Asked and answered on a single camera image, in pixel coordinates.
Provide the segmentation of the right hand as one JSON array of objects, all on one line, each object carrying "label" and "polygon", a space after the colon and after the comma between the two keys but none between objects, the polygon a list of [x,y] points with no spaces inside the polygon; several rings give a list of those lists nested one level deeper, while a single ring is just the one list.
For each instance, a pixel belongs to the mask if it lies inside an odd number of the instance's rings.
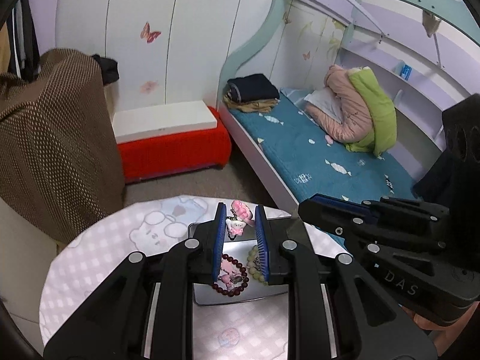
[{"label": "right hand", "polygon": [[470,306],[470,308],[467,309],[467,311],[465,311],[465,314],[463,314],[459,320],[448,327],[441,327],[404,306],[402,306],[402,309],[420,329],[425,331],[433,331],[433,336],[431,336],[431,339],[436,347],[437,354],[441,356],[450,348],[450,346],[465,329],[467,323],[471,320],[478,306],[479,302],[476,301],[472,306]]}]

